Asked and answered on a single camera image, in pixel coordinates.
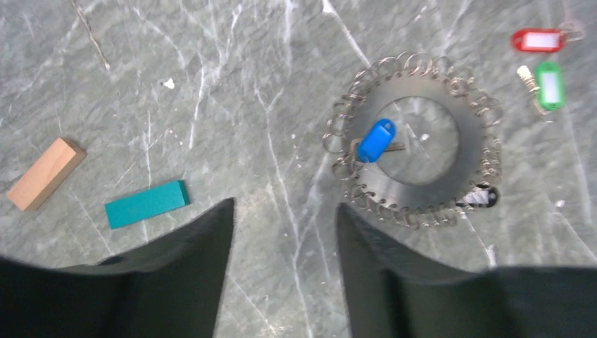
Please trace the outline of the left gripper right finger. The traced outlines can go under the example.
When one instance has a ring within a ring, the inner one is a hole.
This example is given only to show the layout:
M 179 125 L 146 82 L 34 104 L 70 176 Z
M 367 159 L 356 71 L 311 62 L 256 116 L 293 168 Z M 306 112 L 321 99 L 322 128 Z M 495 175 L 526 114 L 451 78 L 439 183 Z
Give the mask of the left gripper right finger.
M 472 273 L 430 259 L 347 204 L 335 218 L 353 337 L 595 337 L 594 268 Z

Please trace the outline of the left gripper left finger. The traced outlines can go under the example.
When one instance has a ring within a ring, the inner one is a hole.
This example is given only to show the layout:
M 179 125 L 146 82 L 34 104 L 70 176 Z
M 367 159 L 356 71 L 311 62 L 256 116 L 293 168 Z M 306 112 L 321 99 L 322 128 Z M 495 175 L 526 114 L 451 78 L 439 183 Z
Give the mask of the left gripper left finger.
M 2 337 L 213 337 L 234 234 L 233 198 L 96 265 L 1 259 Z

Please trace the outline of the blue key tag with key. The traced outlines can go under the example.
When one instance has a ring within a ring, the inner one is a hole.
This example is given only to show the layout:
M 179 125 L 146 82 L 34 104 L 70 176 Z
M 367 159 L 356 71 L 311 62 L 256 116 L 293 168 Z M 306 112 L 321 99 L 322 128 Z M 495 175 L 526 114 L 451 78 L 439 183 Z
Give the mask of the blue key tag with key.
M 387 118 L 378 120 L 362 138 L 351 142 L 351 160 L 357 163 L 375 163 L 386 152 L 402 151 L 406 146 L 394 142 L 397 129 Z

